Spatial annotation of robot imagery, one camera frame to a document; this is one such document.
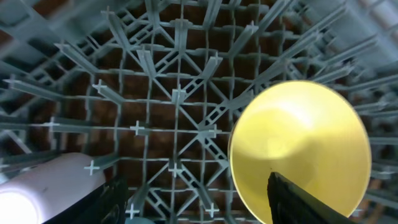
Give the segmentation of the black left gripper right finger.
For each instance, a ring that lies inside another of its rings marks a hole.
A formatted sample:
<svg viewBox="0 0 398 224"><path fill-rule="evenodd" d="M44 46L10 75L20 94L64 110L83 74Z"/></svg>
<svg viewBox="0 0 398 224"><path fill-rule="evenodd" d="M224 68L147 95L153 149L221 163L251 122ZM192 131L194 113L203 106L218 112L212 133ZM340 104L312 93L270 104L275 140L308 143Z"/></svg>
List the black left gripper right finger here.
<svg viewBox="0 0 398 224"><path fill-rule="evenodd" d="M273 224L354 224L278 172L271 172L267 195Z"/></svg>

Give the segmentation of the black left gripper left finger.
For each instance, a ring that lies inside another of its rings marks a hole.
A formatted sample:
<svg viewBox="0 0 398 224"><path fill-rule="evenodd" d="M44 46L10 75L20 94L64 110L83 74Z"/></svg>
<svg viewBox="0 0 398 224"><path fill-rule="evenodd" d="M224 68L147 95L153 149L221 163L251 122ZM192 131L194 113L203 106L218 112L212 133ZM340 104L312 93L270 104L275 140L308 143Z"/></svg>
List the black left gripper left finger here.
<svg viewBox="0 0 398 224"><path fill-rule="evenodd" d="M114 177L45 224L124 224L128 200L124 177Z"/></svg>

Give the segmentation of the small gold plate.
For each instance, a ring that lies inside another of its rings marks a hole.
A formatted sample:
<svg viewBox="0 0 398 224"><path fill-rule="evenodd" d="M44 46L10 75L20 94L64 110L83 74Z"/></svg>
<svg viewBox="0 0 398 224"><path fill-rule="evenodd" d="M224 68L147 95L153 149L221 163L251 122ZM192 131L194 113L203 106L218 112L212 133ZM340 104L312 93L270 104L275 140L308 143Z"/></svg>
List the small gold plate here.
<svg viewBox="0 0 398 224"><path fill-rule="evenodd" d="M362 201L371 173L368 134L354 108L319 83L271 86L248 104L229 143L234 186L251 214L272 221L272 172L348 217Z"/></svg>

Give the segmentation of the pink plastic cup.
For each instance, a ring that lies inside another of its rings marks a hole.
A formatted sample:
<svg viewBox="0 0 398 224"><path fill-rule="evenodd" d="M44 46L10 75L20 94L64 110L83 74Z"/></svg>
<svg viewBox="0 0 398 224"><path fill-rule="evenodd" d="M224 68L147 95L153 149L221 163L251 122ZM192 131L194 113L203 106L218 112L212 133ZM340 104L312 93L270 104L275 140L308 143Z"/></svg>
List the pink plastic cup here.
<svg viewBox="0 0 398 224"><path fill-rule="evenodd" d="M1 224L44 223L106 182L92 157L72 152L1 184Z"/></svg>

